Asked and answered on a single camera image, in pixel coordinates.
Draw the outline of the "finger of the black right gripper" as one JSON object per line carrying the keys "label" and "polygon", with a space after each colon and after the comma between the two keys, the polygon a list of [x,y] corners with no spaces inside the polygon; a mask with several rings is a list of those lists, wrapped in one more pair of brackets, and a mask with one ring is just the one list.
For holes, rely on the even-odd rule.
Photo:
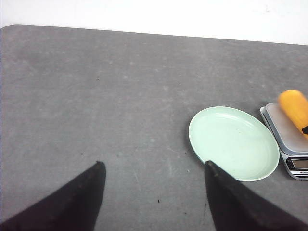
{"label": "finger of the black right gripper", "polygon": [[302,128],[302,133],[303,134],[308,134],[308,126]]}

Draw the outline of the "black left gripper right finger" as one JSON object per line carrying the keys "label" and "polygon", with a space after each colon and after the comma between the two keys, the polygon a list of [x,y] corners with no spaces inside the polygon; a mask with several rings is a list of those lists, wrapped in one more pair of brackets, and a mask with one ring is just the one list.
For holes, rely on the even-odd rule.
{"label": "black left gripper right finger", "polygon": [[205,163],[206,194],[218,231],[306,231],[308,225],[257,195],[212,161]]}

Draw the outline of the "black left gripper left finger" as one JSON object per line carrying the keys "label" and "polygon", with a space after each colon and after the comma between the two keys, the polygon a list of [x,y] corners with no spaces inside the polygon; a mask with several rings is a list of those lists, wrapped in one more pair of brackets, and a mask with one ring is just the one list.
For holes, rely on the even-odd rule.
{"label": "black left gripper left finger", "polygon": [[103,162],[0,225],[2,231],[92,231],[103,201]]}

